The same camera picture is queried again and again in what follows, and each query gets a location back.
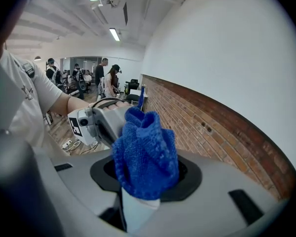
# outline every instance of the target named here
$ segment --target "white wall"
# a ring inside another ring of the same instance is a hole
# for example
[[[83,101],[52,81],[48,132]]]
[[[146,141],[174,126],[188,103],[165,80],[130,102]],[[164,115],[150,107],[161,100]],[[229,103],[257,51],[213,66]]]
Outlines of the white wall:
[[[42,58],[41,62],[36,62],[38,67],[45,70],[45,60],[53,57],[55,61],[60,58],[67,57],[86,57],[98,56],[109,59],[109,65],[105,67],[106,74],[112,65],[118,64],[122,69],[122,74],[118,73],[120,88],[124,90],[124,83],[130,79],[139,79],[142,68],[142,60],[145,49],[137,46],[126,44],[122,42],[115,42],[107,39],[97,38],[95,36],[71,35],[63,39],[55,40],[53,43],[43,44],[43,49],[37,51],[33,56],[39,55]],[[85,67],[83,60],[75,60],[80,67]]]
[[[90,71],[90,73],[92,72],[92,61],[87,61],[84,63],[84,69]]]
[[[112,57],[142,61],[145,53],[145,49],[140,46],[98,38],[88,34],[82,37],[75,34],[68,35],[65,38],[55,40],[53,43],[44,43],[42,47],[33,54],[34,57],[39,55],[42,61],[50,57],[57,60],[64,57],[79,56]],[[37,65],[45,70],[43,62],[38,62]]]
[[[64,66],[63,66],[63,69],[64,70],[70,70],[70,58],[67,58],[67,59],[64,59]]]
[[[276,0],[186,0],[154,33],[142,73],[237,111],[296,169],[296,30]]]

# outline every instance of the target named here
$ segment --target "power strip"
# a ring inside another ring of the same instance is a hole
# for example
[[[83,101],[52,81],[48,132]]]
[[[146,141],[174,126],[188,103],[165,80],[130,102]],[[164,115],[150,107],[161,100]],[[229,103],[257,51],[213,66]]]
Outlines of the power strip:
[[[63,144],[63,149],[68,149],[69,144],[72,143],[71,140],[68,140],[65,144]]]

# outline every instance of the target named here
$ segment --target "woman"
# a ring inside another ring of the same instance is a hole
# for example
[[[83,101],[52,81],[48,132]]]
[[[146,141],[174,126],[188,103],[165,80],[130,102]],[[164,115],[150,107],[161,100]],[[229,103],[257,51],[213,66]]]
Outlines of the woman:
[[[116,94],[114,93],[114,90],[117,90],[114,87],[114,80],[115,75],[119,72],[119,66],[113,65],[110,69],[110,72],[107,73],[107,75],[104,78],[104,94],[105,97],[116,97]]]

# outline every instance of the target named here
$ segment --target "hand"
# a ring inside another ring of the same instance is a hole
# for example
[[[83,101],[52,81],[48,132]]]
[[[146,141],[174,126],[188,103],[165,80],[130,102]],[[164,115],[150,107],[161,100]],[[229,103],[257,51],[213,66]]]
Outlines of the hand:
[[[98,107],[98,106],[100,106],[100,105],[102,105],[102,104],[105,104],[105,103],[107,103],[107,102],[110,102],[111,100],[102,100],[101,102],[99,102],[99,103],[97,103],[96,105],[95,105],[95,107]],[[127,103],[127,102],[117,102],[117,103],[115,103],[115,104],[112,104],[112,105],[110,105],[110,106],[108,106],[108,107],[105,107],[105,108],[103,108],[103,111],[105,111],[105,112],[107,112],[107,111],[109,111],[109,110],[114,110],[114,109],[116,109],[116,108],[119,108],[119,107],[126,107],[126,106],[130,106],[130,104],[129,103]]]

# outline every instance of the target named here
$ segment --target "black slot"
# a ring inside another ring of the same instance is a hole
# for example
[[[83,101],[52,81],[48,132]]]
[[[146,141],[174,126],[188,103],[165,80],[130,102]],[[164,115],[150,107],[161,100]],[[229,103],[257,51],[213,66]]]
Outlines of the black slot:
[[[68,168],[72,168],[72,167],[73,166],[70,165],[69,163],[64,163],[64,164],[61,164],[61,165],[54,166],[54,168],[55,168],[55,170],[57,172],[68,169]]]
[[[121,190],[117,193],[113,207],[110,207],[102,212],[99,218],[108,222],[112,226],[121,229],[122,231],[127,231],[127,225],[123,213]]]
[[[178,160],[179,180],[174,187],[162,193],[161,202],[182,201],[189,197],[202,182],[202,172],[195,163],[182,156],[178,156]],[[94,163],[91,166],[90,175],[103,190],[111,192],[118,192],[120,190],[112,156]]]
[[[252,224],[263,216],[263,212],[258,208],[258,206],[244,190],[234,190],[228,192],[228,194],[236,204],[248,225]]]

